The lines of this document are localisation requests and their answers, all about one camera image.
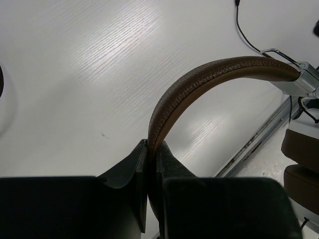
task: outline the ear pad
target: ear pad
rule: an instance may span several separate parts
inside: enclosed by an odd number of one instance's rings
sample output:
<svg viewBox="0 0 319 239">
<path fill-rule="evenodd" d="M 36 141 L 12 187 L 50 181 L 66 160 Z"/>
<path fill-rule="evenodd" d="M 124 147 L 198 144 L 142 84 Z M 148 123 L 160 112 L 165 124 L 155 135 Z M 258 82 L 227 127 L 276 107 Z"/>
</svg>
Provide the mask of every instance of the ear pad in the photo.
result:
<svg viewBox="0 0 319 239">
<path fill-rule="evenodd" d="M 319 215 L 319 174 L 290 165 L 284 172 L 284 188 L 292 200 Z"/>
<path fill-rule="evenodd" d="M 281 151 L 298 164 L 319 173 L 319 139 L 286 130 Z"/>
</svg>

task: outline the brown leather headband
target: brown leather headband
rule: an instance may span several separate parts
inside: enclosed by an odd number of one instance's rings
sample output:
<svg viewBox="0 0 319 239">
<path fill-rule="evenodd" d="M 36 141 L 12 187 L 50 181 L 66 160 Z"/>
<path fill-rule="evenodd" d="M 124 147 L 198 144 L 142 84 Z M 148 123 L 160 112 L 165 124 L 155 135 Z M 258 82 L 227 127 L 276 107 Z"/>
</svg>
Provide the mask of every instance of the brown leather headband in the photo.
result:
<svg viewBox="0 0 319 239">
<path fill-rule="evenodd" d="M 148 136 L 150 159 L 187 107 L 213 87 L 236 78 L 280 82 L 294 81 L 299 75 L 286 63 L 256 56 L 212 61 L 191 70 L 168 88 L 153 111 Z"/>
</svg>

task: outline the black cable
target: black cable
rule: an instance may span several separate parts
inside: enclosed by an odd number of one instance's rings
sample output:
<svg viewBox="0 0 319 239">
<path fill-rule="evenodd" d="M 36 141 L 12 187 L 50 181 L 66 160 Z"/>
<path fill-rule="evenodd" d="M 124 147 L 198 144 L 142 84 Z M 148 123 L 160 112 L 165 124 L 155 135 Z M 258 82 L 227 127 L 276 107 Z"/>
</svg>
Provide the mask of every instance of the black cable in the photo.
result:
<svg viewBox="0 0 319 239">
<path fill-rule="evenodd" d="M 289 123 L 290 123 L 291 117 L 292 117 L 292 113 L 293 113 L 293 97 L 289 96 L 289 100 L 290 100 L 290 111 L 289 111 Z"/>
<path fill-rule="evenodd" d="M 301 226 L 300 226 L 300 228 L 301 228 L 301 230 L 304 228 L 304 226 L 306 225 L 306 223 L 307 222 L 309 222 L 309 219 L 308 218 L 306 218 L 306 217 L 304 217 L 304 222 L 301 224 Z"/>
<path fill-rule="evenodd" d="M 299 104 L 299 107 L 303 110 L 303 112 L 305 112 L 310 118 L 312 118 L 315 123 L 319 123 L 319 119 L 316 119 L 312 114 L 310 114 L 306 108 L 303 106 L 303 103 L 301 102 L 303 98 L 302 97 L 299 97 L 298 98 L 298 104 Z"/>
<path fill-rule="evenodd" d="M 247 42 L 247 44 L 252 48 L 254 49 L 255 51 L 257 51 L 258 53 L 261 54 L 261 51 L 255 47 L 253 44 L 250 43 L 250 41 L 247 39 L 247 37 L 245 36 L 245 34 L 243 33 L 242 29 L 240 28 L 239 26 L 239 22 L 238 22 L 238 11 L 239 11 L 239 2 L 240 0 L 235 0 L 235 5 L 236 5 L 236 25 L 237 25 L 237 28 L 240 32 L 240 34 L 242 35 L 242 37 L 245 39 L 245 41 Z M 271 57 L 270 55 L 264 53 L 262 54 L 263 56 L 266 56 L 266 57 Z"/>
</svg>

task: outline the floor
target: floor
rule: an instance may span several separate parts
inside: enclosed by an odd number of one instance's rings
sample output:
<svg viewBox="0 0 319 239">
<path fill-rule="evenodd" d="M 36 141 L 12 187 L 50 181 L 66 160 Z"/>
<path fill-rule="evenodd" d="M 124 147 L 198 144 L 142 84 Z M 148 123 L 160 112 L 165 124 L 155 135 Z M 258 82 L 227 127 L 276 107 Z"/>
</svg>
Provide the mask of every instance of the floor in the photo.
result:
<svg viewBox="0 0 319 239">
<path fill-rule="evenodd" d="M 296 164 L 286 158 L 281 152 L 281 144 L 285 137 L 287 125 L 283 126 L 265 144 L 260 152 L 241 170 L 239 177 L 269 177 L 284 184 L 284 170 L 287 166 Z M 318 239 L 319 235 L 307 226 L 303 229 L 304 239 Z"/>
<path fill-rule="evenodd" d="M 259 48 L 316 65 L 318 11 L 317 0 L 243 0 L 240 22 Z M 233 0 L 1 1 L 0 176 L 108 170 L 147 137 L 157 100 L 180 76 L 256 55 L 234 15 Z M 283 99 L 267 82 L 223 84 L 187 109 L 166 140 L 196 175 L 215 175 Z M 148 213 L 143 238 L 158 230 Z"/>
</svg>

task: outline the ear cup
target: ear cup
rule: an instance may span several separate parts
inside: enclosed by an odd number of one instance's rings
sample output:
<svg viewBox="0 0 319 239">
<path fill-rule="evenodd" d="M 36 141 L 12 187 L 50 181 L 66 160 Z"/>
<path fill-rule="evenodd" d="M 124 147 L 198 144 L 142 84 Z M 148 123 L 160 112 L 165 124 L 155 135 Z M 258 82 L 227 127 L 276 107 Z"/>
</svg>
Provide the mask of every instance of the ear cup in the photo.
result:
<svg viewBox="0 0 319 239">
<path fill-rule="evenodd" d="M 292 200 L 319 215 L 319 174 L 290 165 L 284 172 L 284 188 Z"/>
<path fill-rule="evenodd" d="M 298 164 L 319 173 L 319 139 L 287 129 L 281 151 Z"/>
</svg>

